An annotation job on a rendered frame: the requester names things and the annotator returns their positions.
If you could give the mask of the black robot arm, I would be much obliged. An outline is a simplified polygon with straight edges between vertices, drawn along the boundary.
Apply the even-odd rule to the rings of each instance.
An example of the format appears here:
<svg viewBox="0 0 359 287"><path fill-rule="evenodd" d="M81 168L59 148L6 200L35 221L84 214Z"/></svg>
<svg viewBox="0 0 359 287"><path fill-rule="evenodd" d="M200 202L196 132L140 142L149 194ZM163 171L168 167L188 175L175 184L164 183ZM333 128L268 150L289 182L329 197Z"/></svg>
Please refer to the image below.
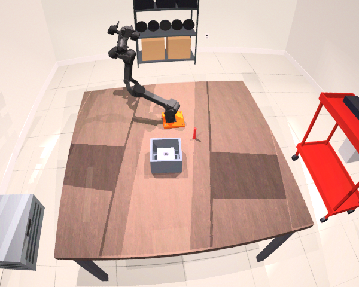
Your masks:
<svg viewBox="0 0 359 287"><path fill-rule="evenodd" d="M121 37L126 37L129 39L133 32L133 27L124 26L120 29ZM176 122L175 114L180 108L180 103L173 98L169 100L164 99L154 93L147 91L137 80L134 80L132 77L132 68L133 61L136 56L136 52L133 49L128 49L127 41L119 40L117 46L113 47L109 52L109 57L116 60L116 58L122 59L124 62L124 84L126 85L127 91L130 95L140 98L143 97L150 102L154 102L165 109L164 115L166 123ZM134 86L131 88L130 82L134 83Z"/></svg>

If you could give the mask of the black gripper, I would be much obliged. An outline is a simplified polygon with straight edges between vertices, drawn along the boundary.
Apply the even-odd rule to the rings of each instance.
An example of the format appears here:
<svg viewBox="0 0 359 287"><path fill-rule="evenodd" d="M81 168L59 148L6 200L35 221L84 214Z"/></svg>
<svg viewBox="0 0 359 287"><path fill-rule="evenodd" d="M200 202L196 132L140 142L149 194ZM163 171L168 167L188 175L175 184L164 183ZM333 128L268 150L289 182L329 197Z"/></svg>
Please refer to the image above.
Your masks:
<svg viewBox="0 0 359 287"><path fill-rule="evenodd" d="M122 38L122 37L121 37L121 32L117 30L119 22L120 22L120 21L118 21L118 23L117 23L116 25L111 25L111 26L109 27L109 29L108 29L108 34L114 35L114 34L116 33L116 34L118 34L118 41L119 41L119 40L128 41L128 39L127 39L126 37L123 37L123 38ZM137 31L135 31L135 30L133 29L133 32L132 32L132 34L131 34L131 36L130 36L130 39L131 39L132 41L136 41L139 37L140 37L140 33L137 32ZM117 41L117 42L118 42L118 41Z"/></svg>

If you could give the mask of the white square plate with hole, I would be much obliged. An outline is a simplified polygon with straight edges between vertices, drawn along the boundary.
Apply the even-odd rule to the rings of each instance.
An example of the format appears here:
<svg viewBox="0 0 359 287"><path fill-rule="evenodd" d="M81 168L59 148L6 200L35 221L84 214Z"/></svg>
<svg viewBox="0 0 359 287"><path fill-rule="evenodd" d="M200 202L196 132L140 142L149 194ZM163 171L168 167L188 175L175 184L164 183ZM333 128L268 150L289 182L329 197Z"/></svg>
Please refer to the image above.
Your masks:
<svg viewBox="0 0 359 287"><path fill-rule="evenodd" d="M174 148L158 148L157 160L174 160L175 153Z"/></svg>

